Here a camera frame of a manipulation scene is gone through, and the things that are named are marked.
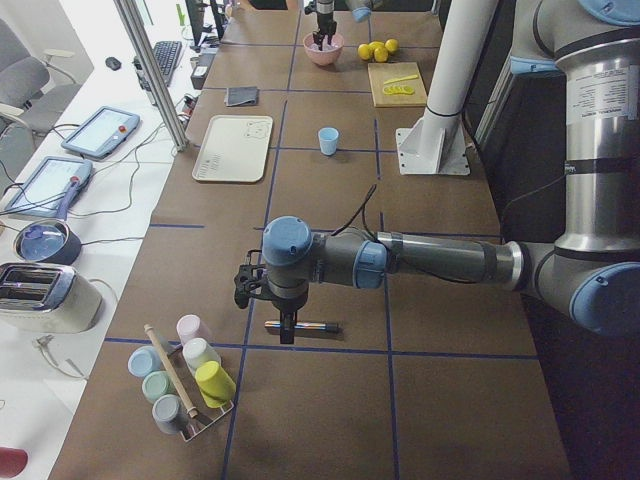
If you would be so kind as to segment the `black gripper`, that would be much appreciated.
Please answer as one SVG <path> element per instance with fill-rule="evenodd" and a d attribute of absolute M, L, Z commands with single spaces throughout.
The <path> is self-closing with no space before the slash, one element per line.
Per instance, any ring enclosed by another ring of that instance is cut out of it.
<path fill-rule="evenodd" d="M 302 280 L 295 285 L 281 286 L 269 280 L 267 285 L 274 296 L 271 302 L 280 311 L 280 343 L 293 344 L 297 311 L 303 308 L 308 300 L 308 282 Z"/>
<path fill-rule="evenodd" d="M 326 28 L 327 45 L 333 45 L 333 36 L 336 33 L 337 22 L 333 20 L 334 14 L 334 1 L 333 0 L 316 0 L 315 11 L 317 20 L 319 22 L 329 22 Z M 312 33 L 313 43 L 318 48 L 322 48 L 322 33 L 320 31 L 314 31 Z"/>

